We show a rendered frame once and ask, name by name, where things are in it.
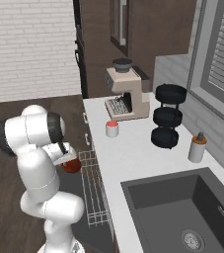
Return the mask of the black wall oven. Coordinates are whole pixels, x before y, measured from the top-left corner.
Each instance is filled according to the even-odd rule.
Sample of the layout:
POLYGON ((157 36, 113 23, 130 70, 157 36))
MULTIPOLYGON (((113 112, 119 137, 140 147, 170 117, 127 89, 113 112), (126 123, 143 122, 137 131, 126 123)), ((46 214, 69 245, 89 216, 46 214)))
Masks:
POLYGON ((85 64, 85 54, 84 54, 84 41, 82 33, 82 19, 81 19, 81 5, 80 0, 73 0, 74 8, 74 19, 76 28, 76 45, 75 49, 75 59, 80 71, 80 81, 81 81, 81 92, 84 99, 88 99, 88 85, 87 85, 87 73, 85 64))

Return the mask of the dark brown tall cabinet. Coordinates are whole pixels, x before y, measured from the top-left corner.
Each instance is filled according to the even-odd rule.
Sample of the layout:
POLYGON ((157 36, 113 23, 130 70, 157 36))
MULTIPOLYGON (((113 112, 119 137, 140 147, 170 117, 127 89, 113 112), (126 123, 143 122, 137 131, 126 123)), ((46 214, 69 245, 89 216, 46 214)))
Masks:
POLYGON ((153 90, 155 58, 186 54, 196 0, 126 0, 126 45, 119 45, 119 0, 80 0, 88 95, 112 94, 105 82, 112 61, 128 57, 149 77, 153 90))

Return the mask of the window with grey blinds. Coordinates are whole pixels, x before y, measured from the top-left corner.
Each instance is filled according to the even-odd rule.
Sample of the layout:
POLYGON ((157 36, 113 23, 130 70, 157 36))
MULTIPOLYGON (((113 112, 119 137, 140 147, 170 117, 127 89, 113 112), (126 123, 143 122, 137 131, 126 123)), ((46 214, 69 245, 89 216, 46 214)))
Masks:
POLYGON ((187 90, 224 121, 224 0, 202 0, 187 90))

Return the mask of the black three-tier stand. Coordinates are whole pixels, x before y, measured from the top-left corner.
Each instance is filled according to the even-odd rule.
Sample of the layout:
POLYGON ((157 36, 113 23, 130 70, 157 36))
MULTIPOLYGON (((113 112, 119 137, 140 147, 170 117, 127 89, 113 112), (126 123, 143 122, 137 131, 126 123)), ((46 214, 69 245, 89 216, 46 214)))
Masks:
POLYGON ((179 110, 187 97, 187 89, 175 84, 162 84, 156 88, 155 98, 161 103, 153 113, 157 125, 151 132, 151 142, 161 148, 172 149, 178 144, 176 127, 182 123, 183 113, 179 110))

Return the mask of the white cup with red top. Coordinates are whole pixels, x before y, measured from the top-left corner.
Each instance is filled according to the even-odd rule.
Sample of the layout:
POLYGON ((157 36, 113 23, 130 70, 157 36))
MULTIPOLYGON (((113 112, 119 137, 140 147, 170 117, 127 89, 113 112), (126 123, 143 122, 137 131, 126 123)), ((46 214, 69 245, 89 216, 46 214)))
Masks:
POLYGON ((118 122, 108 121, 106 123, 106 136, 117 137, 118 136, 118 122))

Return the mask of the beige coffee machine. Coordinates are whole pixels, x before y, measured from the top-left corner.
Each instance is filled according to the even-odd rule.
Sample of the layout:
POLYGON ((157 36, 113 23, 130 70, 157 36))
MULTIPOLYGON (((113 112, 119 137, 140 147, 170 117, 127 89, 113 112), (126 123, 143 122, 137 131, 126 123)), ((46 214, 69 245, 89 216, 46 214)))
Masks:
POLYGON ((117 58, 106 71, 108 88, 116 94, 105 100, 105 106, 113 121, 128 121, 149 117, 149 94, 142 91, 142 79, 132 68, 132 60, 117 58))

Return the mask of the dark dishwasher door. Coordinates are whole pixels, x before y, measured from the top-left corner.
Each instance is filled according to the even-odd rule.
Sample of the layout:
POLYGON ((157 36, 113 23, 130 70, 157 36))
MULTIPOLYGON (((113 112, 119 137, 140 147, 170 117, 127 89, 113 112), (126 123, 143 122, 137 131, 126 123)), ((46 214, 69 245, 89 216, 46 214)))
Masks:
MULTIPOLYGON (((81 173, 67 173, 61 167, 57 167, 62 192, 77 195, 84 198, 81 173)), ((83 245, 86 253, 114 253, 110 228, 105 222, 97 226, 89 226, 87 216, 72 225, 76 239, 83 245)))

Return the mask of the white soap dispenser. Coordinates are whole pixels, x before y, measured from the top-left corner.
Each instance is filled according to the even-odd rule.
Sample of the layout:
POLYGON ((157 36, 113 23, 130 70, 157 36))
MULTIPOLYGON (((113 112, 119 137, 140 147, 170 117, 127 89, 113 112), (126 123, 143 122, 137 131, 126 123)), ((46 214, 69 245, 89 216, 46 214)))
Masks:
POLYGON ((192 163, 199 163, 202 160, 207 139, 204 133, 200 131, 191 139, 191 144, 187 159, 192 163))

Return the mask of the dark grey sink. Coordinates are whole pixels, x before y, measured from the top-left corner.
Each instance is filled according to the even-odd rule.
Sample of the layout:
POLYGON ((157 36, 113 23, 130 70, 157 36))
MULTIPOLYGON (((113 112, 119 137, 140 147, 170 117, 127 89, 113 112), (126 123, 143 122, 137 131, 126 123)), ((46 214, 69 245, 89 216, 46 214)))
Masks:
POLYGON ((144 253, 224 253, 224 185, 209 168, 121 187, 144 253))

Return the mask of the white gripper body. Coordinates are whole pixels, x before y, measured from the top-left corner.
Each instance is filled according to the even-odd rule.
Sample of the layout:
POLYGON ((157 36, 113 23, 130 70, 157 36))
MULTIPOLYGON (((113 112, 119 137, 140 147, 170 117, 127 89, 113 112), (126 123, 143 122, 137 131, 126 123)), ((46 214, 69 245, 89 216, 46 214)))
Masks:
POLYGON ((66 164, 76 158, 77 153, 69 142, 61 142, 56 145, 56 157, 53 161, 54 165, 66 164))

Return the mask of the red bowl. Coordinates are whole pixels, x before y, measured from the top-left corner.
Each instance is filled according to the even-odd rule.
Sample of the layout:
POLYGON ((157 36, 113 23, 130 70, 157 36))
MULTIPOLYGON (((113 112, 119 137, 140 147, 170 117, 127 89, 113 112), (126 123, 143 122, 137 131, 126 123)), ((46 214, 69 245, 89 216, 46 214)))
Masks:
POLYGON ((69 160, 65 163, 62 163, 61 167, 63 168, 65 172, 75 174, 81 170, 82 165, 81 165, 81 161, 78 158, 76 158, 73 160, 69 160))

